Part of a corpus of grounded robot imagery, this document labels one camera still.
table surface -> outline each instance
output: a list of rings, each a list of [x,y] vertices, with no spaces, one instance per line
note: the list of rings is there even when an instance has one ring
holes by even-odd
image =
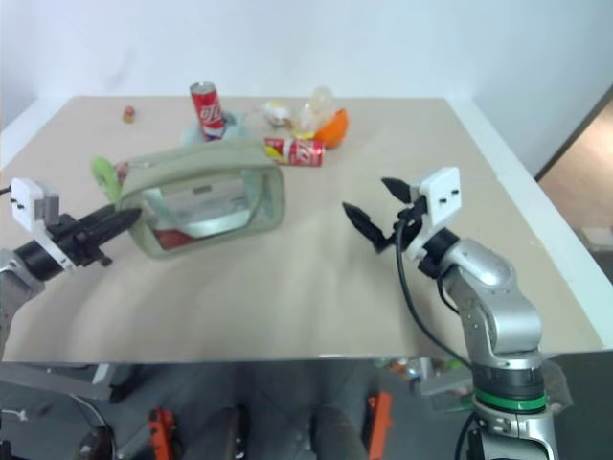
[[[225,98],[251,111],[263,100]],[[122,122],[126,105],[132,125]],[[368,212],[385,231],[401,209],[379,179],[406,181],[459,166],[464,206],[452,229],[505,255],[544,320],[545,352],[599,350],[602,342],[542,242],[496,180],[445,100],[342,101],[351,117],[344,144],[322,168],[283,167],[282,226],[149,259],[128,234],[108,243],[114,264],[93,264],[52,280],[15,316],[4,359],[28,361],[195,361],[433,355],[402,299],[393,251],[375,254],[341,202]],[[258,118],[252,113],[249,120]],[[177,147],[194,121],[183,97],[75,98],[2,171],[60,193],[60,211],[83,216],[105,204],[90,161]],[[266,128],[261,125],[259,134]],[[0,246],[28,236],[0,201]],[[418,310],[432,331],[465,354],[458,318],[435,284],[407,262]]]

small round object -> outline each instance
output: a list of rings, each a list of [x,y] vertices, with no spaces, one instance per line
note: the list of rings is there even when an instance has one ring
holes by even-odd
[[[289,109],[280,101],[264,104],[264,118],[273,127],[285,127],[290,117]]]
[[[131,105],[128,105],[124,109],[124,122],[132,123],[133,121],[134,121],[134,107],[132,107]]]

red soda can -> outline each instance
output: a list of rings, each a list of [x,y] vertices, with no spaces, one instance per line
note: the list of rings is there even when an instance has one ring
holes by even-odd
[[[194,83],[190,86],[190,93],[204,138],[207,141],[221,139],[226,123],[221,114],[215,85],[209,81]]]
[[[281,165],[322,166],[326,152],[326,147],[321,141],[267,137],[264,143],[272,148],[266,149],[266,154]]]

red object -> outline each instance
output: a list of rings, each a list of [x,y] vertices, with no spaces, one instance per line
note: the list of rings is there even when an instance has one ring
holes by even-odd
[[[264,143],[280,155],[278,163],[298,166],[322,166],[326,147],[320,141],[266,138]]]
[[[392,395],[381,391],[377,396],[368,399],[372,411],[373,430],[368,445],[369,460],[381,460],[385,451],[387,430],[392,427]]]
[[[197,242],[196,238],[192,238],[179,230],[153,230],[153,234],[165,251]]]
[[[204,138],[207,141],[221,139],[226,122],[223,120],[215,85],[209,81],[194,83],[190,86],[190,92]]]
[[[132,123],[134,121],[134,107],[128,105],[124,109],[124,122]]]
[[[149,412],[149,444],[155,452],[155,460],[176,460],[172,449],[172,433],[176,429],[174,415],[157,407]]]
[[[127,161],[123,161],[122,163],[118,163],[117,165],[115,165],[115,174],[117,175],[119,185],[124,185],[129,170],[130,164]]]

orange fruit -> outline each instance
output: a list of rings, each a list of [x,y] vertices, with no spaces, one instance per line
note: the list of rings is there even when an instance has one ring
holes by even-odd
[[[324,143],[327,149],[334,149],[345,138],[349,127],[347,110],[341,108],[334,116],[315,132],[315,140]]]

